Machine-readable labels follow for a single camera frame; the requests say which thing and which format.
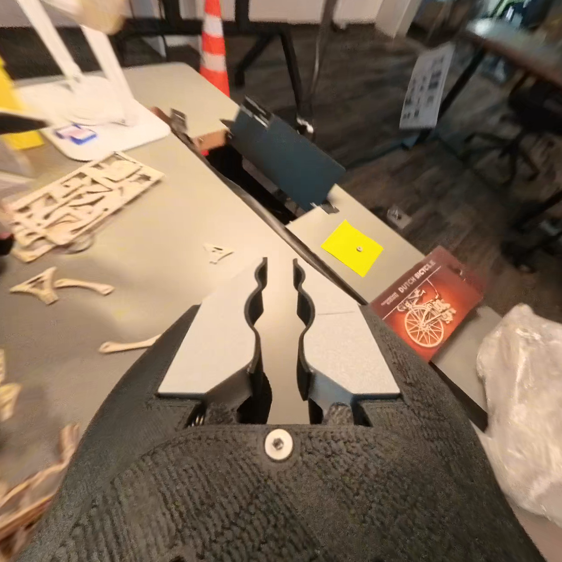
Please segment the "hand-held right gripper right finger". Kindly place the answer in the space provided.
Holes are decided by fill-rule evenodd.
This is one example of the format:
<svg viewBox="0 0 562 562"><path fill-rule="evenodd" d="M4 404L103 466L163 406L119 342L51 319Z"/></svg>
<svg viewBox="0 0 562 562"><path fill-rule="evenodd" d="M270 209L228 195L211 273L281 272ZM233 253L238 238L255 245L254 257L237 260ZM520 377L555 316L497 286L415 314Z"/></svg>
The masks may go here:
<svg viewBox="0 0 562 562"><path fill-rule="evenodd" d="M304 324L297 386L304 401L395 399L401 392L358 302L307 263L293 260Z"/></svg>

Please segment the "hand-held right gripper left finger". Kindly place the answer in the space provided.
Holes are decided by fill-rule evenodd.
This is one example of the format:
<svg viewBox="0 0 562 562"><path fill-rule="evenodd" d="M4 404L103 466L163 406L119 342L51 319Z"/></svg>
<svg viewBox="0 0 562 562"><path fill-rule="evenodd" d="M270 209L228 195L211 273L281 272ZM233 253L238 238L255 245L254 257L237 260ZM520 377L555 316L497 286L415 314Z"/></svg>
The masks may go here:
<svg viewBox="0 0 562 562"><path fill-rule="evenodd" d="M167 398L245 401L261 360L268 259L258 258L204 298L158 388Z"/></svg>

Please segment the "clear plastic bag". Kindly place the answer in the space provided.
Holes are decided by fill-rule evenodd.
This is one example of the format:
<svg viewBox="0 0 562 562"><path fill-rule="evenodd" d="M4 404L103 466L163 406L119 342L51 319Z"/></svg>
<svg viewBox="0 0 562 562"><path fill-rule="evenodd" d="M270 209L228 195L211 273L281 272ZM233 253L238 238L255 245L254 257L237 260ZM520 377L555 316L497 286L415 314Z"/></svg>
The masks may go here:
<svg viewBox="0 0 562 562"><path fill-rule="evenodd" d="M481 343L488 425L479 437L502 491L561 526L561 324L513 307Z"/></svg>

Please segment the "thin plywood parts sheet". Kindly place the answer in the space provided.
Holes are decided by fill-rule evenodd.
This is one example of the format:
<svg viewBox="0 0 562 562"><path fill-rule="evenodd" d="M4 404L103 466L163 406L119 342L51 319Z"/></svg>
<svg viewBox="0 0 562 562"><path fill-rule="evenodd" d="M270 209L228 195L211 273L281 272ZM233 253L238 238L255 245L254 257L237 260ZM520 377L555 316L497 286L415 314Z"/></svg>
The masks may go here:
<svg viewBox="0 0 562 562"><path fill-rule="evenodd" d="M15 240L26 249L73 243L164 177L120 152L87 163L8 203Z"/></svg>

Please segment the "curved wooden strip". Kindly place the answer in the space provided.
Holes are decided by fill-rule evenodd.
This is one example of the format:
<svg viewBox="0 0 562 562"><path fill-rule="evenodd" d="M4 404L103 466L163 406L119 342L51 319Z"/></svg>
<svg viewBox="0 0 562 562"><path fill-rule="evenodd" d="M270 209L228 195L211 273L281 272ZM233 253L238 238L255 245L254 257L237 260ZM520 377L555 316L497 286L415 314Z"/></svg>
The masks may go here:
<svg viewBox="0 0 562 562"><path fill-rule="evenodd" d="M98 352L101 354L114 354L114 353L135 351L139 349L147 349L150 348L152 345L154 345L154 343L156 343L160 337L161 334L158 334L147 340L136 341L136 342L106 341L100 345L100 347L98 348Z"/></svg>
<svg viewBox="0 0 562 562"><path fill-rule="evenodd" d="M102 296L108 296L113 291L115 291L115 287L112 285L97 283L97 282L88 282L86 280L70 279L70 278L57 279L54 281L53 286L55 289L63 289L63 288L85 289L88 291L94 291Z"/></svg>

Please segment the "brown product box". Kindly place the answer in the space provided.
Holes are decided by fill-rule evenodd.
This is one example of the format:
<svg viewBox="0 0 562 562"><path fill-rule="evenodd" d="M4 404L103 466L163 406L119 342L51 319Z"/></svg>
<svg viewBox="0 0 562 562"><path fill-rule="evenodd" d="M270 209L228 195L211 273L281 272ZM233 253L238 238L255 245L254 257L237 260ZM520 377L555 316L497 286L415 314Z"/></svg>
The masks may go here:
<svg viewBox="0 0 562 562"><path fill-rule="evenodd" d="M424 361L481 302L484 284L438 246L385 289L369 307Z"/></svg>

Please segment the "triangular wooden piece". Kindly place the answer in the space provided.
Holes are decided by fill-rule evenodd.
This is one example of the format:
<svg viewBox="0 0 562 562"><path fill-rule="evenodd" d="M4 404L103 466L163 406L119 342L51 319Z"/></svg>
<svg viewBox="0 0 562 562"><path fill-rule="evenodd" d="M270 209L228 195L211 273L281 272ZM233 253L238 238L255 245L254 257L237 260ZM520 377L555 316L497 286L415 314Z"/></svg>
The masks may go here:
<svg viewBox="0 0 562 562"><path fill-rule="evenodd" d="M54 289L54 274L56 271L55 266L48 268L40 274L13 286L10 293L29 294L45 305L52 305L59 300Z"/></svg>
<svg viewBox="0 0 562 562"><path fill-rule="evenodd" d="M210 264L216 265L222 259L234 254L234 249L211 243L204 243L203 249L207 254L207 259Z"/></svg>

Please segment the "flat yellow paper note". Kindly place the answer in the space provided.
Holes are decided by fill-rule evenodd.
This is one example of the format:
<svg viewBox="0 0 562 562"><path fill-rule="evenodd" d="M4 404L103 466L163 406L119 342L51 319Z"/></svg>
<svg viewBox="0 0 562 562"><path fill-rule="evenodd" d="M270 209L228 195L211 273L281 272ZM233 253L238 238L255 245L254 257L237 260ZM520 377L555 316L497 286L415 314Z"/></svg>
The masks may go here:
<svg viewBox="0 0 562 562"><path fill-rule="evenodd" d="M360 277L366 277L384 250L347 220L342 221L320 247Z"/></svg>

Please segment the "black equipment box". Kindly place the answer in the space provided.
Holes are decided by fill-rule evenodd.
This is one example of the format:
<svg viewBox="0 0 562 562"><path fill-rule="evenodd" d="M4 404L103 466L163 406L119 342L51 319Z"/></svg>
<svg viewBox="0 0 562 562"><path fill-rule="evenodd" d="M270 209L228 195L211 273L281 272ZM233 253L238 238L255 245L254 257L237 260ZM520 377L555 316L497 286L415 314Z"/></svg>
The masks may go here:
<svg viewBox="0 0 562 562"><path fill-rule="evenodd" d="M246 97L230 144L301 209L322 205L345 168L288 123Z"/></svg>

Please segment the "blue-edged card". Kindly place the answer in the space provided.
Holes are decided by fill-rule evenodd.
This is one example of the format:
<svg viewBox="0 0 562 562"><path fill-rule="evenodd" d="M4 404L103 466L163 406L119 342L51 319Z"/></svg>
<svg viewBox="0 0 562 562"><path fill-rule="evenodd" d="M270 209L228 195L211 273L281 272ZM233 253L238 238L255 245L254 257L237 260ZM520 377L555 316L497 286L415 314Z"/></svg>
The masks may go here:
<svg viewBox="0 0 562 562"><path fill-rule="evenodd" d="M56 138L69 141L75 145L83 145L98 138L97 133L85 126L69 124L53 129Z"/></svg>

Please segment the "wooden book stand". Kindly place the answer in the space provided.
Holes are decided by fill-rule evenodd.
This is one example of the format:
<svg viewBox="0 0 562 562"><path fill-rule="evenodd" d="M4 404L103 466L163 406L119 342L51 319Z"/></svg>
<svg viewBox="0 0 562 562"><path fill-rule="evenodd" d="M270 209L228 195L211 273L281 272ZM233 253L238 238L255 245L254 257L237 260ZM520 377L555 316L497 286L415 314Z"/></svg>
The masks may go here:
<svg viewBox="0 0 562 562"><path fill-rule="evenodd" d="M85 74L52 23L44 4L72 18L81 28L102 74ZM134 98L109 36L124 24L125 1L18 1L62 73L59 80L18 87L22 100L46 122L44 136L68 158L98 160L166 137L169 126ZM78 124L98 138L75 145L53 129Z"/></svg>

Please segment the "printed paper sheet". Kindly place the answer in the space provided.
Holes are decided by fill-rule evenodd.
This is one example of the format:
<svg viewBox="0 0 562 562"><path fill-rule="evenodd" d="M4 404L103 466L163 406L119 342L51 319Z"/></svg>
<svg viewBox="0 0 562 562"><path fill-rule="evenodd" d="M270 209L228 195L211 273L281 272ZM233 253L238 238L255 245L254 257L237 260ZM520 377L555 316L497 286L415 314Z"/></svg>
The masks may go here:
<svg viewBox="0 0 562 562"><path fill-rule="evenodd" d="M448 42L418 56L402 106L400 130L432 129L437 125L454 52L454 44Z"/></svg>

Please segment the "orange traffic cone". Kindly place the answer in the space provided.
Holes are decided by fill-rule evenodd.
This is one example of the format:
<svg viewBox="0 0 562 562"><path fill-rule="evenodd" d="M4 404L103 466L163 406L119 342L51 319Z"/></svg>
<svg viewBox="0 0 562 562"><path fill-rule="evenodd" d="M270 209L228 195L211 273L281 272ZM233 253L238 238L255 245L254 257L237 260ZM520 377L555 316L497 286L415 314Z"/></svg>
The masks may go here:
<svg viewBox="0 0 562 562"><path fill-rule="evenodd" d="M220 1L205 1L201 32L200 74L230 97Z"/></svg>

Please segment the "yellow plastic bin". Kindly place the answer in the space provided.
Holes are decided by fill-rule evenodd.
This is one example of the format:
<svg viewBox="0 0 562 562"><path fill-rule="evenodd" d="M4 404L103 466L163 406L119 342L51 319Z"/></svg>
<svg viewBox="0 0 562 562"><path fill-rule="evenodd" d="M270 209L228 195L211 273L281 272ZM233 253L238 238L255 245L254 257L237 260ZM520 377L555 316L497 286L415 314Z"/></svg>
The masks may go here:
<svg viewBox="0 0 562 562"><path fill-rule="evenodd" d="M9 109L12 111L22 111L26 109L21 97L15 89L12 78L6 71L3 59L1 59L1 109ZM11 148L18 151L44 145L42 136L36 131L2 134L1 138Z"/></svg>

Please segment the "dark long desk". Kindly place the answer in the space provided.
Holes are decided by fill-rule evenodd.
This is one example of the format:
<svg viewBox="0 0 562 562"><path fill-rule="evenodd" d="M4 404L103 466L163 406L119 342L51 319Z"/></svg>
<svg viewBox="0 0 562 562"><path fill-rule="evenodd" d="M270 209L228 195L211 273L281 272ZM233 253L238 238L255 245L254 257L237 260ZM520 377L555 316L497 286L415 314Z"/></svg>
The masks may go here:
<svg viewBox="0 0 562 562"><path fill-rule="evenodd" d="M540 32L516 28L502 20L471 21L460 37L503 57L524 72L561 88L561 41L547 40Z"/></svg>

